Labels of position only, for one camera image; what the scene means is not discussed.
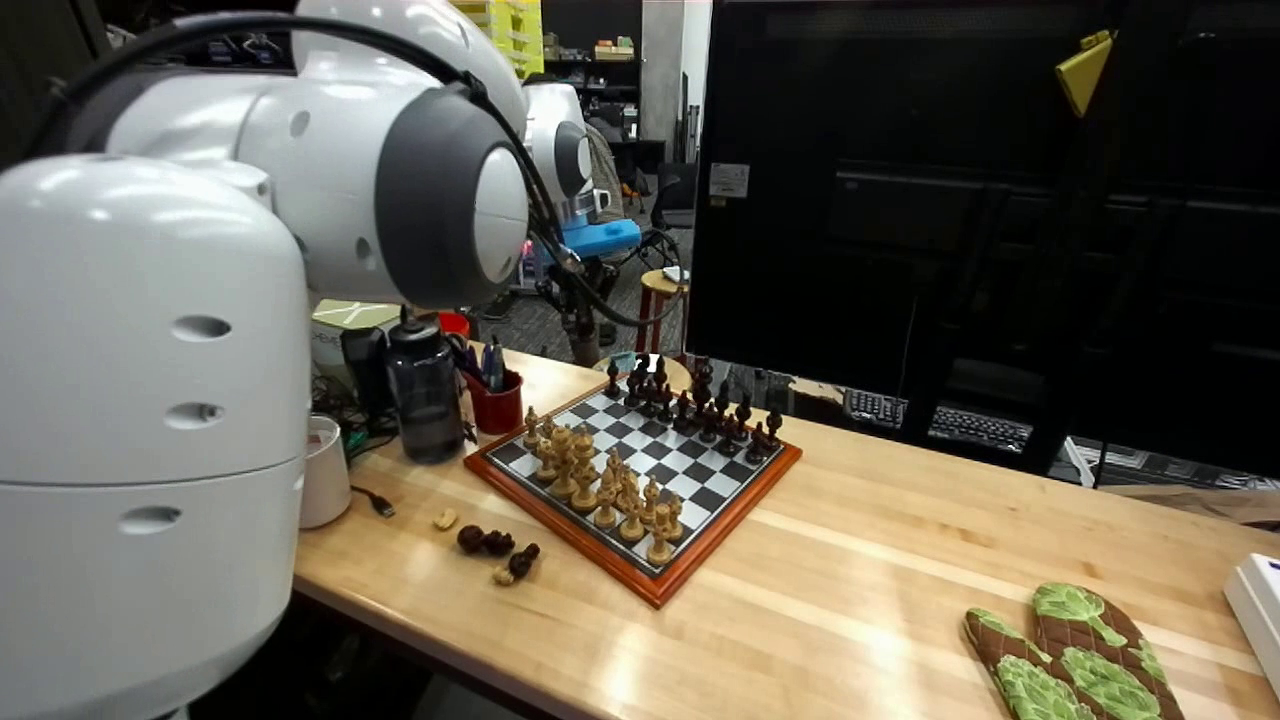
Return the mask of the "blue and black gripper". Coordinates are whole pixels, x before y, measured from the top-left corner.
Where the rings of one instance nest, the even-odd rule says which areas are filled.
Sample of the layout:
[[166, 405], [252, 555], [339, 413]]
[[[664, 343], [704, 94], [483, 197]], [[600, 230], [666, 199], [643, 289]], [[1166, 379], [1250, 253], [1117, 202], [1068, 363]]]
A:
[[555, 306], [574, 363], [600, 361], [597, 306], [620, 278], [620, 265], [639, 246], [634, 218], [566, 218], [561, 229], [564, 254], [555, 259]]

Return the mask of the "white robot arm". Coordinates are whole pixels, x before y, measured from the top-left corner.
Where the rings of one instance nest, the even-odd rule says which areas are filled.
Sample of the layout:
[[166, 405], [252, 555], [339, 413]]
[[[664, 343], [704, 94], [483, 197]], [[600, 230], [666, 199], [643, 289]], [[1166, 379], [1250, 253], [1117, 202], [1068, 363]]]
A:
[[0, 170], [0, 720], [158, 720], [290, 601], [324, 298], [461, 306], [593, 182], [451, 0], [205, 12]]

